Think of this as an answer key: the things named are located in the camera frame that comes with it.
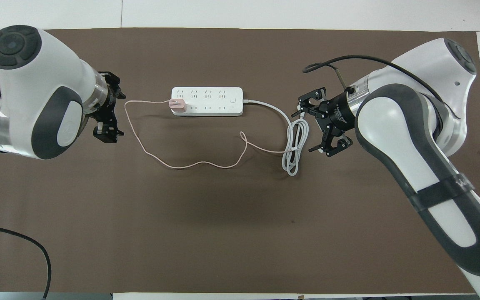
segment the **brown paper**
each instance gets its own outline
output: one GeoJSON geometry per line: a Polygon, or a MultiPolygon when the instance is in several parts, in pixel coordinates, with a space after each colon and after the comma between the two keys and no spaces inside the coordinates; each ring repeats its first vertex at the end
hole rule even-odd
{"type": "MultiPolygon", "coordinates": [[[[473,32],[124,28],[50,30],[96,70],[121,78],[127,100],[164,101],[176,86],[242,87],[244,97],[292,114],[333,72],[309,63],[340,55],[392,60],[435,38],[473,32]]],[[[383,67],[339,62],[348,83],[383,67]]],[[[126,135],[92,137],[90,122],[63,155],[40,161],[0,154],[0,226],[44,244],[54,292],[471,293],[451,258],[390,173],[355,144],[328,159],[301,156],[289,177],[280,156],[252,147],[230,170],[172,170],[145,155],[119,101],[126,135]]],[[[285,123],[248,105],[240,117],[176,117],[167,105],[129,104],[146,148],[172,165],[230,165],[250,142],[282,150],[285,123]]],[[[321,133],[308,117],[310,148],[321,133]]],[[[480,195],[480,76],[468,99],[468,138],[451,157],[480,195]]],[[[0,233],[0,291],[40,291],[42,254],[0,233]]]]}

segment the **electrical outlet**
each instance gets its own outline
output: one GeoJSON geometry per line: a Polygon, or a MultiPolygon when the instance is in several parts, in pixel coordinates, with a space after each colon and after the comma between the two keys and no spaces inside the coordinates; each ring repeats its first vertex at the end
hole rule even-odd
{"type": "Polygon", "coordinates": [[[172,99],[183,99],[185,112],[176,116],[240,116],[244,93],[240,87],[174,87],[172,99]]]}

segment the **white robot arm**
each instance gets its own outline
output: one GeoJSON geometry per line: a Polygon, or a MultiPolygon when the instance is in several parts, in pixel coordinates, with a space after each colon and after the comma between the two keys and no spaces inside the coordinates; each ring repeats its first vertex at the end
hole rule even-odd
{"type": "MultiPolygon", "coordinates": [[[[308,66],[310,72],[325,63],[308,66]]],[[[415,210],[480,296],[480,198],[447,156],[466,136],[465,107],[476,69],[464,48],[432,40],[394,59],[418,82],[387,66],[326,100],[325,89],[299,97],[299,112],[316,116],[324,135],[312,150],[332,156],[360,145],[392,173],[415,210]],[[322,100],[318,106],[309,99],[322,100]],[[337,138],[337,144],[331,145],[337,138]]]]}
{"type": "Polygon", "coordinates": [[[75,141],[88,117],[95,137],[115,143],[120,79],[96,72],[61,41],[26,25],[0,30],[0,152],[51,159],[75,141]]]}

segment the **white power cord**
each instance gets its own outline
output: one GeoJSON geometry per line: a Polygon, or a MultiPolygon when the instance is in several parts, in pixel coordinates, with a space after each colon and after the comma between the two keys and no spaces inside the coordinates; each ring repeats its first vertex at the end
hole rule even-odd
{"type": "Polygon", "coordinates": [[[276,110],[279,112],[279,114],[282,114],[286,122],[288,123],[288,127],[286,128],[286,148],[284,151],[268,151],[262,148],[259,148],[256,145],[251,144],[255,148],[258,148],[260,150],[266,151],[266,152],[271,152],[271,153],[282,153],[282,169],[285,170],[288,175],[294,176],[297,174],[299,170],[299,158],[301,157],[301,150],[303,150],[303,146],[305,145],[305,142],[307,141],[308,137],[308,123],[307,121],[303,118],[305,116],[305,113],[301,113],[299,119],[290,122],[288,119],[288,116],[279,108],[276,108],[275,106],[271,104],[267,104],[265,102],[261,101],[256,101],[256,100],[244,100],[244,104],[259,104],[266,106],[268,108],[272,108],[273,110],[276,110]]]}
{"type": "Polygon", "coordinates": [[[238,160],[234,164],[223,166],[223,165],[216,165],[215,163],[208,162],[208,161],[198,161],[198,162],[195,162],[191,165],[184,165],[184,166],[181,166],[181,167],[176,167],[176,166],[173,166],[173,165],[168,165],[166,162],[164,162],[158,156],[148,152],[148,150],[146,150],[146,148],[143,146],[143,143],[140,140],[140,138],[138,137],[138,135],[135,131],[135,127],[133,126],[133,123],[132,123],[131,118],[129,117],[129,113],[127,111],[127,104],[132,103],[132,102],[133,103],[138,102],[138,103],[164,104],[164,103],[169,103],[169,102],[175,103],[176,101],[173,100],[173,99],[162,101],[162,102],[145,101],[145,100],[129,100],[129,101],[126,101],[124,106],[123,106],[123,108],[125,110],[125,114],[127,115],[127,120],[129,121],[129,125],[131,126],[131,130],[132,130],[133,134],[135,135],[137,141],[139,142],[142,150],[145,152],[145,154],[148,154],[149,156],[158,160],[160,163],[162,163],[163,165],[165,165],[168,168],[186,169],[186,168],[194,167],[194,165],[199,165],[199,164],[206,163],[208,165],[213,165],[214,167],[218,167],[218,168],[221,168],[221,169],[229,169],[229,168],[232,168],[232,167],[238,165],[238,163],[240,163],[240,160],[244,156],[248,145],[251,145],[251,146],[253,146],[253,147],[255,147],[259,150],[265,151],[265,152],[282,153],[283,154],[282,155],[282,157],[283,157],[282,158],[282,167],[283,167],[282,169],[284,169],[290,176],[294,176],[298,172],[299,157],[301,156],[301,149],[303,149],[303,145],[305,144],[305,141],[307,140],[308,129],[309,129],[307,121],[305,121],[303,119],[303,116],[305,115],[304,112],[301,114],[299,119],[297,119],[294,122],[290,122],[290,120],[288,119],[288,116],[286,116],[286,114],[282,110],[276,108],[275,106],[273,106],[271,104],[267,104],[267,103],[260,102],[260,101],[255,101],[255,100],[244,100],[244,104],[253,103],[253,104],[259,104],[259,105],[267,106],[268,108],[272,108],[272,109],[278,111],[280,114],[282,114],[282,116],[285,118],[286,122],[288,123],[288,128],[286,130],[287,143],[286,143],[286,148],[285,148],[284,151],[272,151],[272,150],[267,150],[267,149],[261,148],[261,147],[255,145],[251,142],[248,142],[248,139],[247,139],[245,133],[243,131],[240,131],[240,138],[245,142],[245,146],[244,146],[244,150],[242,151],[242,154],[240,154],[240,157],[238,157],[238,160]],[[295,139],[294,139],[293,138],[293,136],[294,136],[293,133],[294,133],[294,128],[296,126],[297,126],[297,131],[295,133],[295,139]]]}

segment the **white power strip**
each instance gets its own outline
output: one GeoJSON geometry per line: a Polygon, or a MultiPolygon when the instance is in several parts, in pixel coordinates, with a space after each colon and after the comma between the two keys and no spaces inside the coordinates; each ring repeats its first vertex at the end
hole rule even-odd
{"type": "Polygon", "coordinates": [[[185,101],[184,112],[176,116],[240,116],[244,111],[244,93],[240,87],[174,87],[172,99],[185,101]]]}

